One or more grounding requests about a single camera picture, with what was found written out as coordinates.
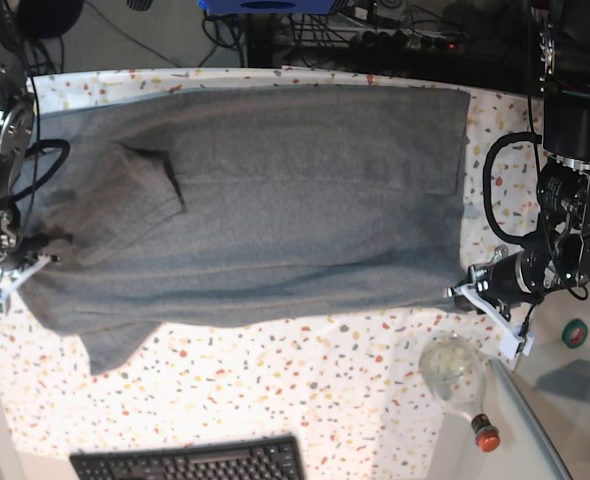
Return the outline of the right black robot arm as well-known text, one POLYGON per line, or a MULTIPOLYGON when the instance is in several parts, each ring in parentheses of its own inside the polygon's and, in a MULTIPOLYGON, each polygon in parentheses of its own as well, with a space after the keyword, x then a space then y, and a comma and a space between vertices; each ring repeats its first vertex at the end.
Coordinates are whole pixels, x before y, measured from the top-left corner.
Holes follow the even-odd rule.
POLYGON ((37 253, 26 239, 37 190, 66 160, 64 140, 41 138, 37 89, 25 41, 0 1, 0 266, 37 253))

